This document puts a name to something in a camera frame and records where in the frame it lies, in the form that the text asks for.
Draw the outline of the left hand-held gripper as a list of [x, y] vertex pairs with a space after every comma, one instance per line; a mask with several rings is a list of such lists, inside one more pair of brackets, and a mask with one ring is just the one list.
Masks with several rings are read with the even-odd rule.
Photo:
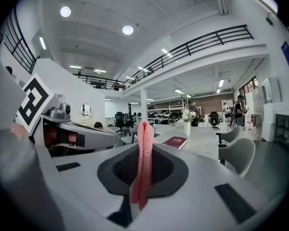
[[71, 121], [70, 105], [60, 102], [37, 73], [22, 90], [26, 97], [16, 113], [15, 121], [25, 128], [33, 143], [76, 151], [112, 148], [116, 144], [115, 133]]

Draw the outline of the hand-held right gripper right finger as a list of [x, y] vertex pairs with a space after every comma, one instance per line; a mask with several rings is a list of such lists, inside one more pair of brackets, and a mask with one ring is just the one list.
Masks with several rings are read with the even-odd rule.
[[136, 231], [227, 231], [238, 222], [215, 190], [228, 183], [255, 210], [268, 200], [250, 182], [211, 158], [159, 147], [182, 159], [189, 170], [184, 185], [172, 196], [149, 199], [134, 221]]

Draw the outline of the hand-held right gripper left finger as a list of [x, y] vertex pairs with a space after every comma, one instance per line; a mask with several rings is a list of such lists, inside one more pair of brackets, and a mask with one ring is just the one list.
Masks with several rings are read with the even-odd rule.
[[65, 231], [138, 231], [121, 227], [107, 217], [118, 211], [123, 197], [110, 194], [99, 181], [97, 169], [105, 160], [132, 148], [131, 145], [107, 151], [52, 158], [48, 149], [36, 146], [39, 165]]

